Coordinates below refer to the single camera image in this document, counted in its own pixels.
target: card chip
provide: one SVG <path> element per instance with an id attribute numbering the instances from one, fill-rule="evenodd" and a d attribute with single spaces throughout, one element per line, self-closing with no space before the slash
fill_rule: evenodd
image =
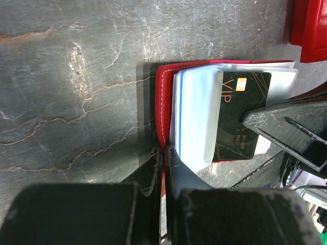
<path id="1" fill-rule="evenodd" d="M 236 91 L 245 91 L 246 78 L 237 78 Z"/>

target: marble surface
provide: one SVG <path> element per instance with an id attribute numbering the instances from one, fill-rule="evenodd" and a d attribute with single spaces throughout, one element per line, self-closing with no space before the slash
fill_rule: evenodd
<path id="1" fill-rule="evenodd" d="M 290 5 L 286 0 L 1 1 L 0 222 L 27 185 L 117 182 L 142 164 L 156 143 L 159 64 L 299 61 L 300 47 L 288 44 Z M 326 62 L 296 67 L 293 95 L 327 80 Z M 244 164 L 251 167 L 245 170 Z M 222 185 L 235 184 L 255 164 L 261 163 L 226 167 L 239 174 Z M 221 173 L 215 168 L 201 174 L 219 186 Z"/>

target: red object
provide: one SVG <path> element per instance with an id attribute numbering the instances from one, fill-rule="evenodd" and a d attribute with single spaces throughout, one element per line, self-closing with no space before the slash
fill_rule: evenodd
<path id="1" fill-rule="evenodd" d="M 172 92 L 174 75 L 180 70 L 189 69 L 197 66 L 204 66 L 217 63 L 233 64 L 251 64 L 251 63 L 275 63 L 275 62 L 292 62 L 292 60 L 276 61 L 249 61 L 249 60 L 203 60 L 184 63 L 162 65 L 156 73 L 155 80 L 155 124 L 157 136 L 162 151 L 165 152 L 166 145 L 169 142 L 170 119 L 172 113 Z M 163 154 L 163 164 L 165 164 L 165 154 Z M 161 196 L 166 194 L 165 189 L 165 166 L 162 172 Z"/>
<path id="2" fill-rule="evenodd" d="M 295 0 L 290 42 L 302 46 L 300 62 L 327 60 L 327 0 Z"/>

